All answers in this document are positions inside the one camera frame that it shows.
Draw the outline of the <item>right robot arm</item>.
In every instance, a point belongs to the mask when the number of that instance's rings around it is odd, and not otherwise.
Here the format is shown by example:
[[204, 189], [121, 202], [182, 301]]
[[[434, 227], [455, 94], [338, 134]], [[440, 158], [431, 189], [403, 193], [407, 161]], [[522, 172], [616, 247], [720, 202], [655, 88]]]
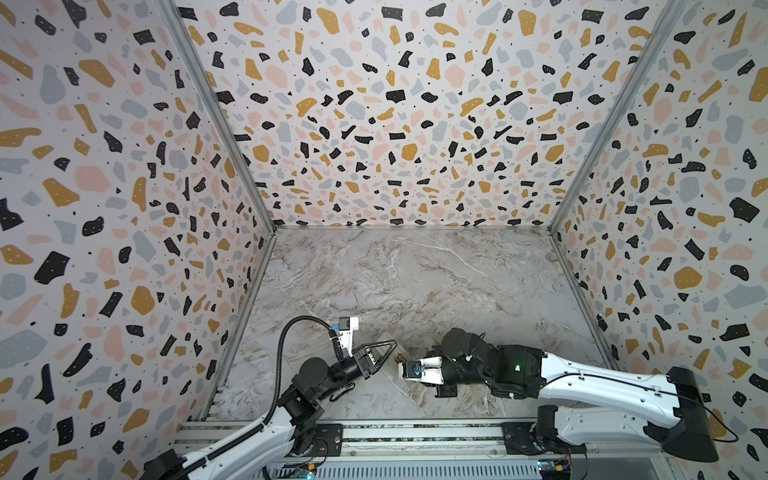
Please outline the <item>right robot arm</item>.
[[497, 398], [539, 400], [532, 436], [541, 450], [638, 441], [678, 459], [719, 459], [713, 413], [685, 367], [665, 374], [620, 372], [538, 348], [494, 346], [453, 328], [429, 357], [406, 371], [419, 373], [439, 398], [456, 396], [461, 385], [483, 385]]

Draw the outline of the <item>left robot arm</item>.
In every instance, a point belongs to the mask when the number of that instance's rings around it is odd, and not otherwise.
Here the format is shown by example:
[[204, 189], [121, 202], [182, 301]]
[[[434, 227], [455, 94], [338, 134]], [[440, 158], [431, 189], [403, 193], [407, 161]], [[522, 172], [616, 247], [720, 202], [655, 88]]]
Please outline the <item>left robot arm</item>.
[[[321, 326], [328, 334], [336, 362], [319, 357], [304, 362], [282, 389], [282, 357], [288, 333], [301, 322]], [[342, 342], [342, 329], [309, 315], [288, 321], [277, 344], [275, 387], [266, 413], [222, 440], [184, 456], [169, 449], [145, 464], [143, 479], [251, 479], [269, 475], [268, 467], [289, 455], [320, 451], [313, 446], [321, 402], [340, 399], [359, 379], [376, 375], [397, 348], [394, 339], [363, 344], [351, 350]]]

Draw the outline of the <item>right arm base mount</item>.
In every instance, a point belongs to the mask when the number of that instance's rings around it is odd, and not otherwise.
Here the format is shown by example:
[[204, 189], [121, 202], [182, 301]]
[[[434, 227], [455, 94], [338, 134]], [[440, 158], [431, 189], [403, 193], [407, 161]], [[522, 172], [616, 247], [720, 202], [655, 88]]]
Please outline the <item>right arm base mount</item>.
[[503, 422], [501, 430], [506, 453], [525, 456], [586, 453], [584, 443], [567, 441], [561, 434], [556, 421], [558, 411], [558, 406], [544, 405], [538, 408], [535, 421]]

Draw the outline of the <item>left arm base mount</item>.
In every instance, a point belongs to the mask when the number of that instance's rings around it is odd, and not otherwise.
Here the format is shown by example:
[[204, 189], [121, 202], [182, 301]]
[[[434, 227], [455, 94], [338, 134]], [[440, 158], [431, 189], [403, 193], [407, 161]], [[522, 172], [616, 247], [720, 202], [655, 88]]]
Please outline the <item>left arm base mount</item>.
[[293, 456], [339, 457], [344, 439], [342, 423], [319, 423], [306, 432], [296, 433], [291, 450]]

